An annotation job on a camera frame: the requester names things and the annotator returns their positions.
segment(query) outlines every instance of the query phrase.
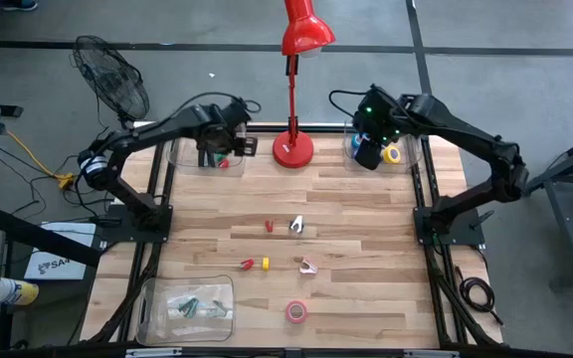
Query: red object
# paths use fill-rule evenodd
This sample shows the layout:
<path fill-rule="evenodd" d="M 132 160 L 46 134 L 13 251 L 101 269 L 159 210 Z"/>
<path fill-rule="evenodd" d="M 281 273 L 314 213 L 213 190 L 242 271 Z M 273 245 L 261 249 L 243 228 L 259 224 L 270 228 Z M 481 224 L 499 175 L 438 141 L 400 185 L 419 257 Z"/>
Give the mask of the red object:
<path fill-rule="evenodd" d="M 295 145 L 288 142 L 288 132 L 283 132 L 274 141 L 274 159 L 286 168 L 301 168 L 313 158 L 313 141 L 306 133 L 297 135 Z"/>
<path fill-rule="evenodd" d="M 306 306 L 300 301 L 291 301 L 286 306 L 286 319 L 291 323 L 302 323 L 306 320 L 308 312 Z"/>
<path fill-rule="evenodd" d="M 265 220 L 265 227 L 269 233 L 272 233 L 274 231 L 274 221 Z"/>
<path fill-rule="evenodd" d="M 248 259 L 241 262 L 238 268 L 240 268 L 241 270 L 247 270 L 250 269 L 254 264 L 255 262 L 253 260 Z"/>
<path fill-rule="evenodd" d="M 311 0 L 285 0 L 288 27 L 283 36 L 283 55 L 292 56 L 335 41 L 335 35 L 315 16 Z"/>

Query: wooden table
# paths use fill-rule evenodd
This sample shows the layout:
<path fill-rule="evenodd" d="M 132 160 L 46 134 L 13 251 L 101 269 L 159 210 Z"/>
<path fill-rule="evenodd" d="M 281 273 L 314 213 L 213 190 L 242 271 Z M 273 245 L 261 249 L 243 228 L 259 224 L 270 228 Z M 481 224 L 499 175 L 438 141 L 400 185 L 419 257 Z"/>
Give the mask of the wooden table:
<path fill-rule="evenodd" d="M 198 345 L 438 347 L 426 261 L 411 215 L 416 203 L 410 173 L 347 170 L 336 134 L 313 135 L 312 162 L 284 169 L 272 157 L 273 138 L 260 135 L 258 154 L 246 159 L 241 177 L 175 176 L 172 232 L 158 276 L 224 273 L 236 292 L 234 334 L 225 342 Z M 437 137 L 431 145 L 441 194 L 465 190 L 458 148 Z M 140 191 L 146 188 L 152 156 L 153 149 L 135 153 L 123 170 L 123 178 Z M 429 193 L 424 196 L 430 203 Z M 305 222 L 300 236 L 287 229 L 296 215 Z M 265 220 L 275 221 L 271 234 Z M 122 300 L 133 251 L 134 244 L 120 244 L 102 257 L 82 339 L 94 335 Z M 487 279 L 478 253 L 467 247 L 452 251 L 465 276 Z M 298 271 L 302 256 L 319 267 L 315 276 Z M 267 272 L 261 269 L 262 257 L 271 258 Z M 239 271 L 238 264 L 249 258 L 256 266 Z M 285 319 L 285 307 L 295 299 L 308 308 L 304 324 Z M 455 337 L 448 304 L 445 312 Z M 473 315 L 501 340 L 489 314 Z"/>

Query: gray floor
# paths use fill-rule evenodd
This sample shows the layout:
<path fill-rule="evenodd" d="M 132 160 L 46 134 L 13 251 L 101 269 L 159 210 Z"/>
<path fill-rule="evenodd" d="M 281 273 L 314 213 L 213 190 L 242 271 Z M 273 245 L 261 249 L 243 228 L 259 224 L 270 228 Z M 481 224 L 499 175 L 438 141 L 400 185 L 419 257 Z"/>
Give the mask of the gray floor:
<path fill-rule="evenodd" d="M 570 0 L 415 3 L 426 46 L 573 49 Z M 117 42 L 279 44 L 287 23 L 280 0 L 51 0 L 40 6 L 29 14 L 0 13 L 0 39 L 71 41 L 95 34 Z M 333 28 L 337 44 L 413 43 L 403 0 L 317 0 L 315 7 Z M 26 108 L 21 118 L 6 124 L 51 168 L 86 147 L 100 130 L 95 97 L 71 67 L 69 54 L 0 49 L 0 102 Z M 164 117 L 184 98 L 204 90 L 258 100 L 264 110 L 255 120 L 287 117 L 285 63 L 278 53 L 123 54 L 143 73 L 151 119 Z M 427 63 L 434 94 L 461 118 L 517 141 L 532 175 L 573 145 L 573 57 L 429 56 Z M 419 91 L 414 55 L 322 54 L 302 60 L 297 78 L 300 121 L 343 121 L 326 101 L 328 91 L 365 90 L 371 83 L 390 93 Z M 351 108 L 357 100 L 343 98 L 342 104 Z M 114 123 L 104 105 L 101 120 Z M 0 145 L 23 155 L 10 138 L 2 137 Z M 484 163 L 467 153 L 462 157 L 470 185 L 486 178 Z M 2 158 L 29 178 L 37 174 Z M 74 171 L 74 162 L 68 168 Z M 0 166 L 0 208 L 12 211 L 25 204 L 27 187 Z M 35 222 L 86 214 L 65 203 L 53 182 L 38 188 L 48 210 L 34 217 Z M 487 207 L 496 210 L 483 229 L 497 310 L 506 323 L 505 341 L 519 348 L 573 353 L 573 291 L 554 294 L 547 286 L 552 278 L 573 271 L 573 256 L 546 197 L 537 192 L 516 203 Z M 63 344 L 79 317 L 77 305 L 83 303 L 73 298 L 27 314 L 19 334 L 25 333 L 35 346 Z"/>

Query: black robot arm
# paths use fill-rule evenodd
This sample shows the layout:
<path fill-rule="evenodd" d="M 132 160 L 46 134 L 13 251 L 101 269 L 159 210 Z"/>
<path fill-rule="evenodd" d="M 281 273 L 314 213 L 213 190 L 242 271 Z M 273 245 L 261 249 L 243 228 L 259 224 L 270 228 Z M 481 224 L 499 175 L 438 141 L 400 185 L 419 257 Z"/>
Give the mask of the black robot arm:
<path fill-rule="evenodd" d="M 393 98 L 383 89 L 371 86 L 353 115 L 353 126 L 367 133 L 355 160 L 374 170 L 380 162 L 383 145 L 403 135 L 439 135 L 472 155 L 486 161 L 491 169 L 483 183 L 455 196 L 442 196 L 424 220 L 426 229 L 447 234 L 455 217 L 490 201 L 518 200 L 527 181 L 527 169 L 516 143 L 503 142 L 462 121 L 445 104 L 430 94 L 403 94 Z"/>
<path fill-rule="evenodd" d="M 155 230 L 158 225 L 158 206 L 151 195 L 137 193 L 120 178 L 127 157 L 159 143 L 177 138 L 196 140 L 196 148 L 206 153 L 254 156 L 257 138 L 239 137 L 238 125 L 251 118 L 242 99 L 236 98 L 225 107 L 216 104 L 192 105 L 178 114 L 159 122 L 111 133 L 79 154 L 82 174 L 91 188 L 106 190 L 118 198 L 134 215 L 134 225 L 140 230 Z"/>

